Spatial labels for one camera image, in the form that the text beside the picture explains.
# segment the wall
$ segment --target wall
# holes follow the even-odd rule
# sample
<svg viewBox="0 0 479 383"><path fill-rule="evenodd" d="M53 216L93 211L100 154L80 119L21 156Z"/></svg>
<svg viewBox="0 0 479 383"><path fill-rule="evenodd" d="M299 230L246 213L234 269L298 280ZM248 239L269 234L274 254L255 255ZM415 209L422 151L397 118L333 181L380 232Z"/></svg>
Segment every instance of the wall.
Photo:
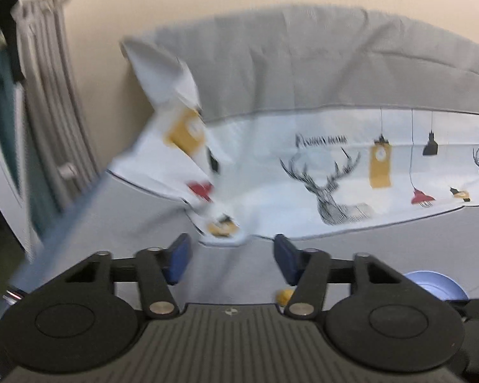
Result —
<svg viewBox="0 0 479 383"><path fill-rule="evenodd" d="M101 166L131 145L153 111L121 55L124 35L216 13L298 2L398 13L479 43L479 0L73 0L65 16L70 55Z"/></svg>

